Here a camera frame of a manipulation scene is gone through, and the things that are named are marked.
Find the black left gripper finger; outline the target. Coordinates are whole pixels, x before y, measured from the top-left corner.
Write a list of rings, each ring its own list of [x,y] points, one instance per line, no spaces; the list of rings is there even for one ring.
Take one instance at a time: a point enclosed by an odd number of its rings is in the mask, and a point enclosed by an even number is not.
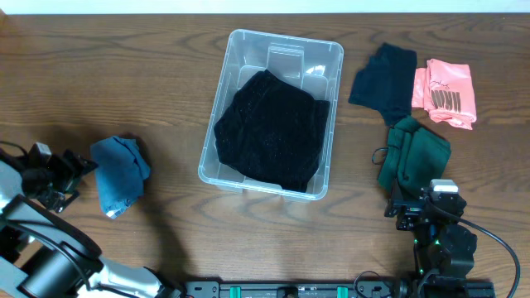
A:
[[[43,195],[41,195],[41,204],[47,210],[61,213],[79,196],[80,193],[78,190],[74,190],[72,193],[70,193],[69,198],[66,197],[66,194],[57,190],[47,190]]]
[[[86,159],[71,150],[65,150],[63,158],[72,166],[75,174],[89,174],[99,166],[95,161]]]

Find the blue cloth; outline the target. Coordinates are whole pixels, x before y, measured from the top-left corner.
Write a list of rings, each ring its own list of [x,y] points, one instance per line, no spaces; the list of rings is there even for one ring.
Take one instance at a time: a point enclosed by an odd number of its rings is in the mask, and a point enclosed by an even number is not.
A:
[[[107,217],[116,219],[144,196],[151,168],[132,137],[98,141],[91,145],[90,155],[98,165],[94,176],[100,208]]]

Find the dark green garment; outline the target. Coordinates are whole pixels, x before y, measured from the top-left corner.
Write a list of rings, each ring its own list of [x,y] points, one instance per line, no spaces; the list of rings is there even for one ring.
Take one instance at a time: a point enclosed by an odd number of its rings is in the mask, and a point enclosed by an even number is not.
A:
[[[451,144],[410,116],[388,131],[386,157],[378,183],[391,191],[393,182],[416,199],[431,180],[440,179],[451,157]]]

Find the black knit garment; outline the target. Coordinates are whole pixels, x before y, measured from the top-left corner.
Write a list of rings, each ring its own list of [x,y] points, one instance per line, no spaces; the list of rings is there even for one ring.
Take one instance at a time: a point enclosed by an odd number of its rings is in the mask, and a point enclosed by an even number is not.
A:
[[[219,161],[284,190],[305,192],[319,167],[330,102],[258,71],[214,125]]]

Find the clear plastic storage bin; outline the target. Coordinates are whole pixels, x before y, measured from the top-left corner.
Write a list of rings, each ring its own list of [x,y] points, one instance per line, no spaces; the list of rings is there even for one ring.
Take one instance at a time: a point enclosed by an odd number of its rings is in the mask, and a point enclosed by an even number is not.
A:
[[[301,202],[322,199],[328,191],[330,179],[343,60],[344,49],[337,42],[245,29],[233,31],[229,35],[198,165],[200,179],[221,190],[239,193],[245,190],[266,192]],[[262,70],[268,70],[280,80],[306,91],[314,99],[330,104],[318,169],[309,180],[305,192],[284,190],[280,185],[248,178],[219,161],[214,144],[214,125],[233,102],[236,92]]]

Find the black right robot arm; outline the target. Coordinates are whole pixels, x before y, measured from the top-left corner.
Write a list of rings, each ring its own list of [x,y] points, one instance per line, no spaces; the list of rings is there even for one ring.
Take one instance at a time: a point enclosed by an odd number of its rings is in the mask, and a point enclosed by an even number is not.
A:
[[[397,219],[396,229],[412,232],[418,275],[458,280],[473,268],[477,236],[458,224],[465,206],[455,186],[430,186],[416,198],[392,186],[384,215]]]

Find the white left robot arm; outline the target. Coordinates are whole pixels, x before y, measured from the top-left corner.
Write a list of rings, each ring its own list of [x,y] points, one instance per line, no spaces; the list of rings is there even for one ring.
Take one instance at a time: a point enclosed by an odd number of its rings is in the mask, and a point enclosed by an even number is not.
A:
[[[145,267],[102,256],[85,233],[60,218],[99,163],[35,143],[1,152],[1,288],[14,297],[184,297],[182,284]]]

